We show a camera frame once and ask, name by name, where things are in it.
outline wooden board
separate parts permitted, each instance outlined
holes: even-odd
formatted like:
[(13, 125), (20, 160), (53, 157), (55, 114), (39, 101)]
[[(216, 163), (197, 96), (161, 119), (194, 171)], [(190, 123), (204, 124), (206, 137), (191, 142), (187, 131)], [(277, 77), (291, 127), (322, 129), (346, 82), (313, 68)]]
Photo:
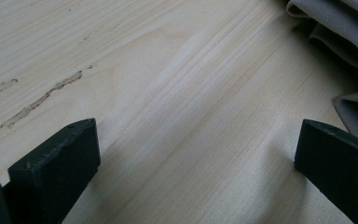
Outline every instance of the wooden board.
[(358, 87), (284, 2), (0, 1), (0, 182), (96, 118), (64, 223), (351, 223), (293, 158), (302, 119), (344, 128), (332, 100)]

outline plywood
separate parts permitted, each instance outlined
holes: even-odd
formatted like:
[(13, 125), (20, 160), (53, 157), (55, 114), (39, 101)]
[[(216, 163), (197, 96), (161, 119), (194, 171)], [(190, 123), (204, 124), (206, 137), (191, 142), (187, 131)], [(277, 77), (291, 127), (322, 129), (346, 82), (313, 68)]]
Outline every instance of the plywood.
[(278, 0), (0, 1), (0, 182), (96, 118), (64, 223), (350, 223), (293, 168), (302, 119), (344, 128), (357, 90), (300, 23)]

